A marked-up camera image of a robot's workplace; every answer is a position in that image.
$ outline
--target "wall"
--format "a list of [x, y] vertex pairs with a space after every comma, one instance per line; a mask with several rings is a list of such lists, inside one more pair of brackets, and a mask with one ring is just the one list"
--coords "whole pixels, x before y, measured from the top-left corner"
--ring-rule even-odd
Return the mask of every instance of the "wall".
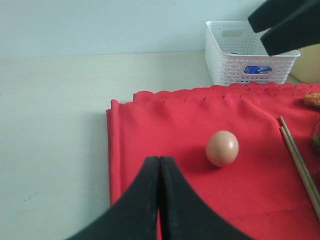
[[0, 0], [0, 58], [205, 49], [205, 22], [263, 0]]

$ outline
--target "egg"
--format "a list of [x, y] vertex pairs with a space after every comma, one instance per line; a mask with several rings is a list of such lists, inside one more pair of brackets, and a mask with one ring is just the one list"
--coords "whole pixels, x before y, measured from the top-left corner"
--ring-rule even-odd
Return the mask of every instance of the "egg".
[[208, 160], [217, 167], [231, 164], [239, 152], [239, 143], [236, 136], [225, 130], [217, 131], [210, 137], [205, 154]]

